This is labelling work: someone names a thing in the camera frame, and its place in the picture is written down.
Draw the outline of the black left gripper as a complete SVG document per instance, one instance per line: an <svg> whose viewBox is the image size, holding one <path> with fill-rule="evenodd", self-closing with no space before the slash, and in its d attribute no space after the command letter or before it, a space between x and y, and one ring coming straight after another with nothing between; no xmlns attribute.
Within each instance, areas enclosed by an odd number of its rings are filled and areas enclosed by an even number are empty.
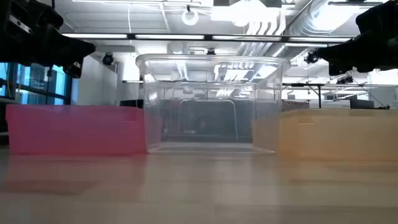
<svg viewBox="0 0 398 224"><path fill-rule="evenodd" d="M0 62L63 66L63 72L80 78L83 62L96 46L59 33L62 16L56 0L0 0Z"/></svg>

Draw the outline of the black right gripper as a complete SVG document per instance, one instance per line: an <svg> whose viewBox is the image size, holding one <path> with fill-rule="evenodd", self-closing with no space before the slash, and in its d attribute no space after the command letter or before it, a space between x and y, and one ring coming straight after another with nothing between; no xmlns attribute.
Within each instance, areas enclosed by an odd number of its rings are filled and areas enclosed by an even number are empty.
<svg viewBox="0 0 398 224"><path fill-rule="evenodd" d="M398 0L388 0L361 13L356 18L361 37L369 44L371 61L376 68L398 68ZM357 68L357 37L342 44L316 49L320 59L329 63L329 76L338 76Z"/></svg>

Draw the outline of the black tripod stand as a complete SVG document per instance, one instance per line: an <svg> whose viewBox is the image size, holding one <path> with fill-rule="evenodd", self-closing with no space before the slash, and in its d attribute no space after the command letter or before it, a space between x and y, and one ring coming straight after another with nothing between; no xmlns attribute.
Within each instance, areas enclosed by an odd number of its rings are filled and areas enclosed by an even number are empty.
<svg viewBox="0 0 398 224"><path fill-rule="evenodd" d="M53 75L53 65L49 66L49 69L47 70L47 88L46 88L46 94L45 94L45 104L48 104L48 99L49 99L49 87L50 87L50 80Z"/></svg>

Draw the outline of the blue-lit window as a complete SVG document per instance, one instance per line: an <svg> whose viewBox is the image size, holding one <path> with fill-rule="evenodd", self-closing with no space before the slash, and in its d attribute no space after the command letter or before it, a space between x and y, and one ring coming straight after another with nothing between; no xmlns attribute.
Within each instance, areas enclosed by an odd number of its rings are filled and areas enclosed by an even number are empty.
<svg viewBox="0 0 398 224"><path fill-rule="evenodd" d="M48 67L0 62L0 100L22 105L45 105ZM48 105L71 103L72 78L54 66Z"/></svg>

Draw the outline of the background work table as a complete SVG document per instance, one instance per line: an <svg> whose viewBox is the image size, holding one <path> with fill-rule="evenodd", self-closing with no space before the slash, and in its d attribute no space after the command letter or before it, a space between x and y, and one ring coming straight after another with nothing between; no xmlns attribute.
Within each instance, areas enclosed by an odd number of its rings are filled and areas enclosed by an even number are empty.
<svg viewBox="0 0 398 224"><path fill-rule="evenodd" d="M398 85L285 83L282 88L283 100L304 102L312 109L349 109L352 98L398 110Z"/></svg>

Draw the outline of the dark background monitor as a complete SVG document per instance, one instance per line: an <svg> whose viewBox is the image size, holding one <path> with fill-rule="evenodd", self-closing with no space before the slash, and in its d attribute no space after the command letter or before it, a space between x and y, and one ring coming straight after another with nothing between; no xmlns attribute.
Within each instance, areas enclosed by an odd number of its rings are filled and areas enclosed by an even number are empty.
<svg viewBox="0 0 398 224"><path fill-rule="evenodd" d="M350 99L350 108L353 109L374 109L374 102L370 100Z"/></svg>

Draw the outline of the red plastic bin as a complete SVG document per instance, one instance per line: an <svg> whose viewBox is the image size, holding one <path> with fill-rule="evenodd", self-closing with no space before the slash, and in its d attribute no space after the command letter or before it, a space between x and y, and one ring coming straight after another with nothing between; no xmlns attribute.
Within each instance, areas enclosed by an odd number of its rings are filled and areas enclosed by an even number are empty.
<svg viewBox="0 0 398 224"><path fill-rule="evenodd" d="M144 111L135 107L7 105L6 121L13 155L146 153Z"/></svg>

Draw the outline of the black box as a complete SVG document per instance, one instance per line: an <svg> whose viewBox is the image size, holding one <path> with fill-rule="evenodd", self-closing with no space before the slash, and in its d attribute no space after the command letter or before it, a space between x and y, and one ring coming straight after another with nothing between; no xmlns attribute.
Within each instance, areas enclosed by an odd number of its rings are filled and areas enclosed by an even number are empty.
<svg viewBox="0 0 398 224"><path fill-rule="evenodd" d="M121 100L119 105L143 109L144 100Z"/></svg>

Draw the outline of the orange plastic bin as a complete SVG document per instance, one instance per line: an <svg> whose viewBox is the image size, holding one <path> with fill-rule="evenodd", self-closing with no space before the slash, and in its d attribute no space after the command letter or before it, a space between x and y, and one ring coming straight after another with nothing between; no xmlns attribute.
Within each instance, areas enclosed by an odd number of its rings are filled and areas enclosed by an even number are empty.
<svg viewBox="0 0 398 224"><path fill-rule="evenodd" d="M251 128L254 147L282 160L398 161L398 110L292 110Z"/></svg>

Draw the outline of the clear plastic bin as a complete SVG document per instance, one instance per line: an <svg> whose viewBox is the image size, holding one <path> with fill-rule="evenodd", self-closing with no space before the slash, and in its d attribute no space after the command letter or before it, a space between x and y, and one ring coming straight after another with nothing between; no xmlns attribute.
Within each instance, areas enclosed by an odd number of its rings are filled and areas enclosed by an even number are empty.
<svg viewBox="0 0 398 224"><path fill-rule="evenodd" d="M284 58L145 54L146 147L151 153L275 152Z"/></svg>

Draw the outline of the long ceiling light strip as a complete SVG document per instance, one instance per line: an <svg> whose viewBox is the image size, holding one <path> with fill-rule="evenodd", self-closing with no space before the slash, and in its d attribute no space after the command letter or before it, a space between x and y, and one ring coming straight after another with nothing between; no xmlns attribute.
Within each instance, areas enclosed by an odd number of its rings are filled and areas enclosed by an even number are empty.
<svg viewBox="0 0 398 224"><path fill-rule="evenodd" d="M309 43L341 43L350 37L307 37L278 35L213 35L213 34L91 34L64 33L66 37L75 39L98 40L203 40L227 42L309 42Z"/></svg>

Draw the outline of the silver ventilation duct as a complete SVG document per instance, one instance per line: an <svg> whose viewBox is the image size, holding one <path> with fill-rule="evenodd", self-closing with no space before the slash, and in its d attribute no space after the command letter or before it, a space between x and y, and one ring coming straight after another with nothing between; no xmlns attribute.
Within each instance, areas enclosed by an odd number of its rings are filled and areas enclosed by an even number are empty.
<svg viewBox="0 0 398 224"><path fill-rule="evenodd" d="M289 36L327 36L346 23L356 12L358 6L342 6L329 2L344 0L310 0L286 26L285 35Z"/></svg>

